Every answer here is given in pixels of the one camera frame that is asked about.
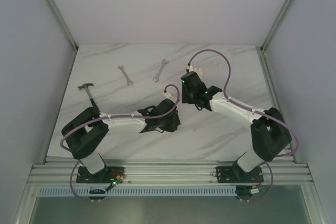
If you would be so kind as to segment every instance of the metal wrench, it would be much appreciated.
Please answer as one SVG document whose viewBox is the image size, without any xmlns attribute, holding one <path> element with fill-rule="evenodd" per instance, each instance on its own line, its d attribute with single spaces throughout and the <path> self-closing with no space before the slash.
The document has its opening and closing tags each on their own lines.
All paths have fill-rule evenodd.
<svg viewBox="0 0 336 224">
<path fill-rule="evenodd" d="M 124 70 L 124 65 L 118 66 L 118 68 L 121 70 L 121 72 L 124 74 L 126 80 L 127 80 L 127 85 L 133 85 L 133 81 L 128 77 L 128 75 L 126 74 L 125 70 Z"/>
<path fill-rule="evenodd" d="M 168 62 L 169 62 L 169 61 L 166 60 L 166 59 L 163 59 L 163 60 L 162 60 L 161 67 L 160 67 L 159 71 L 157 72 L 157 75 L 153 78 L 153 81 L 155 81 L 155 82 L 158 82 L 158 81 L 159 81 L 160 74 L 161 74 L 161 72 L 162 72 L 164 66 L 165 66 Z"/>
</svg>

